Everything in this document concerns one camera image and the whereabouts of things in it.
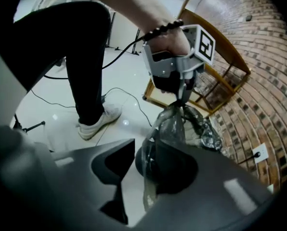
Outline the wooden shelf rack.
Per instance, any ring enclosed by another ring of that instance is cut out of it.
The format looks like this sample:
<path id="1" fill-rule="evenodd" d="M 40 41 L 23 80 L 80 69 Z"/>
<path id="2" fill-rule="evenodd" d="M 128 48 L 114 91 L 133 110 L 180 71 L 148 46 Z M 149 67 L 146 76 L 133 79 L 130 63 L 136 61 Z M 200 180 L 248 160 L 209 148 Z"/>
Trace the wooden shelf rack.
<path id="1" fill-rule="evenodd" d="M 190 98 L 186 97 L 186 103 L 196 106 L 199 111 L 204 113 L 205 117 L 209 117 L 229 102 L 246 82 L 251 71 L 235 47 L 216 27 L 186 8 L 188 2 L 189 0 L 184 0 L 177 22 L 149 32 L 144 35 L 143 40 L 147 42 L 153 36 L 159 36 L 169 28 L 180 27 L 182 29 L 182 26 L 188 25 L 202 26 L 215 39 L 213 63 L 212 65 L 206 64 L 203 72 L 216 79 L 216 83 L 204 95 L 195 91 L 194 88 Z M 166 107 L 166 103 L 155 97 L 156 90 L 160 89 L 154 86 L 150 78 L 143 99 L 159 107 Z"/>

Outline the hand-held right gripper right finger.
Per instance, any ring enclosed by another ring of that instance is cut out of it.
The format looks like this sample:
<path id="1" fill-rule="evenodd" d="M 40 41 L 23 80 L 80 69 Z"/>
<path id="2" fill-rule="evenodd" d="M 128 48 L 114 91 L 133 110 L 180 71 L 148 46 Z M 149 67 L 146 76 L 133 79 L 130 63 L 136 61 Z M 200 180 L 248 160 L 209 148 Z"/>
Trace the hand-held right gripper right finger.
<path id="1" fill-rule="evenodd" d="M 157 199 L 140 231 L 241 231 L 266 209 L 271 192 L 227 157 L 184 144 L 156 143 Z"/>

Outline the grey folding partition screen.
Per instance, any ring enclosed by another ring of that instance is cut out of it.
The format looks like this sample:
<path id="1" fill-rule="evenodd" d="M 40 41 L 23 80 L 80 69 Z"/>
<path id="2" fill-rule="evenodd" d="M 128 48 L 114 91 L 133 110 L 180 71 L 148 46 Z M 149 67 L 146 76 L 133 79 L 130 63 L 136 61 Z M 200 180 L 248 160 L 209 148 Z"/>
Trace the grey folding partition screen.
<path id="1" fill-rule="evenodd" d="M 125 16 L 110 10 L 110 32 L 107 47 L 124 50 L 141 35 L 140 29 Z"/>

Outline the black garbage bag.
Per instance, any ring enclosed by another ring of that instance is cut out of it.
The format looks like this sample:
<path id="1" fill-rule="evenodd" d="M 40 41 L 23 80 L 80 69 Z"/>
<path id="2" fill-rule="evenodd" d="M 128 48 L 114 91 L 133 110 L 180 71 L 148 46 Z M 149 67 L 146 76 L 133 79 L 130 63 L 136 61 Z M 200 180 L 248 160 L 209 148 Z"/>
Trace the black garbage bag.
<path id="1" fill-rule="evenodd" d="M 195 108 L 178 101 L 157 117 L 142 145 L 153 142 L 158 166 L 157 181 L 144 177 L 143 205 L 148 211 L 163 193 L 176 194 L 196 178 L 197 162 L 180 151 L 183 146 L 220 153 L 222 140 L 210 120 Z"/>

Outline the black tripod stand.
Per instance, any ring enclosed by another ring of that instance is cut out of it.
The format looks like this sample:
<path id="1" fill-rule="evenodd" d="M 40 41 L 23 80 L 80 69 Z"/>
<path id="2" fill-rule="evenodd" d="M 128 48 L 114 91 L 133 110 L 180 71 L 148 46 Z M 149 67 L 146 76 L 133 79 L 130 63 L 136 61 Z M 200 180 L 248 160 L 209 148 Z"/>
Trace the black tripod stand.
<path id="1" fill-rule="evenodd" d="M 29 131 L 31 131 L 31 130 L 39 127 L 39 126 L 45 126 L 45 124 L 46 124 L 45 121 L 42 121 L 42 122 L 40 122 L 38 124 L 35 124 L 35 125 L 31 126 L 31 127 L 23 128 L 21 123 L 19 122 L 18 117 L 17 117 L 16 114 L 14 115 L 14 118 L 15 118 L 15 124 L 14 124 L 13 128 L 14 129 L 20 129 L 20 130 L 22 130 L 25 133 L 28 133 Z"/>

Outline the person's left hand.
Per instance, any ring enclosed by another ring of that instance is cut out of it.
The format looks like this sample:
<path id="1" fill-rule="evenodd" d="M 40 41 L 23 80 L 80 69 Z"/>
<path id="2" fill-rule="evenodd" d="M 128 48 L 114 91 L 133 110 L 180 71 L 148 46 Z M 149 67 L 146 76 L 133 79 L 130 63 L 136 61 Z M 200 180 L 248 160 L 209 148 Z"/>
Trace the person's left hand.
<path id="1" fill-rule="evenodd" d="M 189 42 L 180 28 L 169 30 L 148 41 L 151 52 L 168 51 L 173 55 L 187 55 L 190 51 Z"/>

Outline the person's left white shoe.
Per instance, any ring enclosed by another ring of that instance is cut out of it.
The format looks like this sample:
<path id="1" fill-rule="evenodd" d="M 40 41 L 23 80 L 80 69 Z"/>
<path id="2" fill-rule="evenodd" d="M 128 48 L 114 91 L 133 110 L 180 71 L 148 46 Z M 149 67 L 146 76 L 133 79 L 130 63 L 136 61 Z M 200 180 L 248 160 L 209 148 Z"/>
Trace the person's left white shoe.
<path id="1" fill-rule="evenodd" d="M 104 111 L 95 124 L 84 125 L 80 122 L 78 123 L 78 134 L 83 140 L 90 140 L 102 127 L 116 121 L 121 114 L 121 106 L 107 104 L 104 106 Z"/>

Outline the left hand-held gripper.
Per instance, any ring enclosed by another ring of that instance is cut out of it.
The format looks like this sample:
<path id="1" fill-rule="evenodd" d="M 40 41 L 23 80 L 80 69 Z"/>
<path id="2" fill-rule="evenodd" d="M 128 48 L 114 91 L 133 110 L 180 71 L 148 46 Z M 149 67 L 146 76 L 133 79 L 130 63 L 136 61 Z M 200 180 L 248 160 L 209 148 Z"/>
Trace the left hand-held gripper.
<path id="1" fill-rule="evenodd" d="M 212 65 L 215 54 L 215 39 L 200 25 L 182 26 L 190 45 L 190 52 L 175 56 L 168 51 L 152 53 L 150 46 L 143 47 L 143 58 L 154 86 L 177 96 L 181 104 L 186 103 L 196 86 L 198 73 L 205 65 Z"/>

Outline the person's left forearm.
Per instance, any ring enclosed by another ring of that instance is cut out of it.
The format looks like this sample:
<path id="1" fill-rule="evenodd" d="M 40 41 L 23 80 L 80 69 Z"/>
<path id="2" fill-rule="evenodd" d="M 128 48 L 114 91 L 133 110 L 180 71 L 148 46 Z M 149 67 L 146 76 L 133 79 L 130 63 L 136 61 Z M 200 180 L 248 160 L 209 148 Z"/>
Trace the person's left forearm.
<path id="1" fill-rule="evenodd" d="M 175 18 L 159 0 L 99 0 L 127 17 L 145 34 Z"/>

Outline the white wall socket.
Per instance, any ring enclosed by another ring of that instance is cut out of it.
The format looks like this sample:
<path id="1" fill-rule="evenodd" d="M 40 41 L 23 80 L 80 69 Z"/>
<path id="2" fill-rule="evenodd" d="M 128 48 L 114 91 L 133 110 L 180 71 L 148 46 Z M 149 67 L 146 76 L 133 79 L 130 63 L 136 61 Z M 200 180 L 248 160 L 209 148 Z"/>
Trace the white wall socket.
<path id="1" fill-rule="evenodd" d="M 268 159 L 268 151 L 265 143 L 259 145 L 258 147 L 254 148 L 252 150 L 253 156 L 254 156 L 254 162 L 255 164 L 258 164 L 259 162 L 262 162 L 266 159 Z"/>

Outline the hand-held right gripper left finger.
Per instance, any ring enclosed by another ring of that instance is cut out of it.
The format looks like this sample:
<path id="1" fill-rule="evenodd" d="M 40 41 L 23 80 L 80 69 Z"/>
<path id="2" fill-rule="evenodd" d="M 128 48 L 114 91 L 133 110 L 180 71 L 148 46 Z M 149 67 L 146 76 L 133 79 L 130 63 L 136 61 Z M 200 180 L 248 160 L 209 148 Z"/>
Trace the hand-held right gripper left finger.
<path id="1" fill-rule="evenodd" d="M 93 231 L 130 231 L 121 183 L 135 158 L 135 140 L 124 139 L 69 152 L 52 153 L 72 193 L 78 214 Z"/>

